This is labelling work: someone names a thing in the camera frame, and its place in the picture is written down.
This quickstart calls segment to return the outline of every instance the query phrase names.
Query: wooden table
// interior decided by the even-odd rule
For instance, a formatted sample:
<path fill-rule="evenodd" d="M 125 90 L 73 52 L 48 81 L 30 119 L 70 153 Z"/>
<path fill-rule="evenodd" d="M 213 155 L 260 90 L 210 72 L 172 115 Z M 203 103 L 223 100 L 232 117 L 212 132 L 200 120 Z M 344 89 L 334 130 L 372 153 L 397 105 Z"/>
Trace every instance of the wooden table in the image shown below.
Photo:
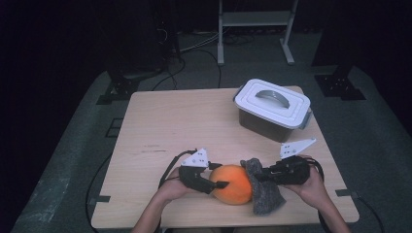
<path fill-rule="evenodd" d="M 299 87 L 290 87 L 301 91 Z M 158 181 L 174 156 L 205 148 L 211 162 L 240 164 L 257 157 L 263 167 L 280 160 L 280 143 L 242 127 L 232 98 L 237 89 L 136 92 L 130 99 L 118 141 L 92 217 L 95 228 L 132 227 L 157 190 Z M 326 189 L 347 222 L 359 219 L 349 196 L 335 190 L 346 185 L 330 154 L 316 119 L 292 132 L 288 142 L 316 138 L 303 153 L 323 166 Z M 280 187 L 287 203 L 269 216 L 254 216 L 253 205 L 230 206 L 205 193 L 191 193 L 170 203 L 162 227 L 291 225 L 318 223 L 317 211 L 296 194 Z"/>

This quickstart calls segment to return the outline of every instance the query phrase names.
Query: white plastic container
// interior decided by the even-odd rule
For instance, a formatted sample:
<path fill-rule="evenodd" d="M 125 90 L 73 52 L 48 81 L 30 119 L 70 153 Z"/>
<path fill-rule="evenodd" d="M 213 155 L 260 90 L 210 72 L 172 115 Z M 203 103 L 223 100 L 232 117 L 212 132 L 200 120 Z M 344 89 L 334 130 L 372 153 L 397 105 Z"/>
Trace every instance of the white plastic container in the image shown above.
<path fill-rule="evenodd" d="M 308 97 L 258 79 L 240 87 L 234 102 L 242 126 L 280 143 L 304 129 L 312 115 Z"/>

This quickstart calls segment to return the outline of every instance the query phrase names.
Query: dark background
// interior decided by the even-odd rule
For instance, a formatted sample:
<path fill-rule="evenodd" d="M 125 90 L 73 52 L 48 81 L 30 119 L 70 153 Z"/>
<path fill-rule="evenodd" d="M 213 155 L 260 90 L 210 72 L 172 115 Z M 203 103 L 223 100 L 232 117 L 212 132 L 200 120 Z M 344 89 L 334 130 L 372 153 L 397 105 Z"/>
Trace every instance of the dark background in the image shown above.
<path fill-rule="evenodd" d="M 95 14 L 87 1 L 0 2 L 3 113 L 0 232 L 13 227 L 72 114 L 94 79 L 106 70 L 109 54 L 117 53 L 117 50 L 125 52 L 124 61 L 134 61 L 139 69 L 145 66 L 153 69 L 159 66 L 159 59 L 167 58 L 167 54 L 159 53 L 160 48 L 153 48 L 153 41 L 157 40 L 155 28 L 145 28 L 142 33 L 142 25 L 135 26 L 131 21 L 131 24 L 124 19 L 105 21 L 104 16 L 118 9 L 111 5 L 113 1 L 97 2 L 106 3 L 95 8 L 102 15 Z M 130 4 L 125 0 L 118 2 Z M 154 27 L 164 26 L 161 14 L 165 9 L 161 4 L 159 7 L 150 6 L 145 1 L 136 2 L 139 2 L 134 5 L 136 12 L 144 7 L 154 8 L 155 13 L 147 12 L 153 16 L 147 21 Z M 238 3 L 224 2 L 227 10 L 232 10 Z M 217 4 L 216 0 L 178 0 L 178 29 L 185 32 L 216 30 Z M 239 1 L 239 6 L 243 10 L 282 10 L 290 5 L 285 1 L 262 0 L 253 4 Z M 293 27 L 298 33 L 324 29 L 313 65 L 336 65 L 342 57 L 350 57 L 375 81 L 409 131 L 412 131 L 408 109 L 412 106 L 409 97 L 412 51 L 408 45 L 412 41 L 411 10 L 411 3 L 406 0 L 300 0 Z M 124 30 L 115 30 L 119 29 L 117 25 L 125 22 Z M 130 33 L 133 30 L 127 31 L 127 28 L 136 29 L 136 33 Z M 140 48 L 150 45 L 147 48 L 152 49 L 139 50 L 139 45 L 131 43 L 133 40 L 114 42 L 108 39 L 118 34 L 112 38 L 135 37 L 141 42 Z M 148 53 L 154 60 L 142 64 L 148 59 L 141 58 Z"/>

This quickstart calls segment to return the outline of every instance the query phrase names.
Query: lid handle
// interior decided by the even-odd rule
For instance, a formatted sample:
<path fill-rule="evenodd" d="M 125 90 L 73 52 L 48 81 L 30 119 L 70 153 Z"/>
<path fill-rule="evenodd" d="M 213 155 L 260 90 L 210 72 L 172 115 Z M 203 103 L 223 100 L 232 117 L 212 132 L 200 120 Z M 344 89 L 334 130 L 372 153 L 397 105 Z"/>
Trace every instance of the lid handle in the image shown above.
<path fill-rule="evenodd" d="M 255 97 L 258 98 L 268 98 L 268 99 L 272 99 L 272 100 L 277 100 L 279 101 L 282 106 L 286 109 L 289 108 L 290 104 L 289 104 L 289 100 L 287 98 L 285 98 L 285 96 L 283 96 L 282 94 L 274 91 L 274 90 L 261 90 L 260 92 L 258 92 Z"/>

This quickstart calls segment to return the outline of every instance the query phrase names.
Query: gray carpet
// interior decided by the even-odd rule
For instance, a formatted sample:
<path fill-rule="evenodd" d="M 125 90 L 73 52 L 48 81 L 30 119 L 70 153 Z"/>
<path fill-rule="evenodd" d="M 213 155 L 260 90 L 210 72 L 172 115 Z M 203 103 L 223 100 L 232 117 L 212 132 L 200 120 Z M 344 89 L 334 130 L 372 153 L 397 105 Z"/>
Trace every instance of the gray carpet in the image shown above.
<path fill-rule="evenodd" d="M 311 99 L 311 108 L 348 188 L 373 207 L 387 232 L 410 232 L 411 138 L 377 92 L 372 79 L 358 68 L 351 71 L 349 79 L 366 100 L 342 101 L 323 96 L 314 76 L 330 74 L 334 67 L 311 67 L 320 36 L 292 34 L 293 66 L 287 64 L 282 53 L 280 35 L 255 36 L 251 43 L 226 46 L 220 87 L 239 87 L 254 78 L 302 87 Z M 182 35 L 181 48 L 202 40 L 205 37 Z M 156 90 L 217 88 L 220 70 L 214 57 L 205 50 L 216 56 L 215 44 L 184 53 L 185 67 L 174 76 L 175 82 L 167 79 Z M 176 73 L 183 65 L 171 59 L 170 73 Z M 168 76 L 164 72 L 144 80 L 138 91 L 152 90 Z M 115 146 L 116 138 L 107 137 L 108 129 L 114 118 L 124 116 L 128 104 L 114 101 L 110 105 L 96 105 L 109 82 L 107 73 L 102 73 L 89 88 L 13 232 L 92 232 L 86 217 L 87 189 L 90 187 L 91 203 L 87 208 L 92 215 L 92 201 L 99 193 L 108 163 L 103 165 L 92 186 L 89 185 Z M 109 136 L 116 133 L 115 128 Z M 351 224 L 353 232 L 379 232 L 372 212 L 359 200 L 355 203 L 360 220 Z M 290 231 L 323 232 L 323 229 L 320 225 L 301 225 L 291 226 Z"/>

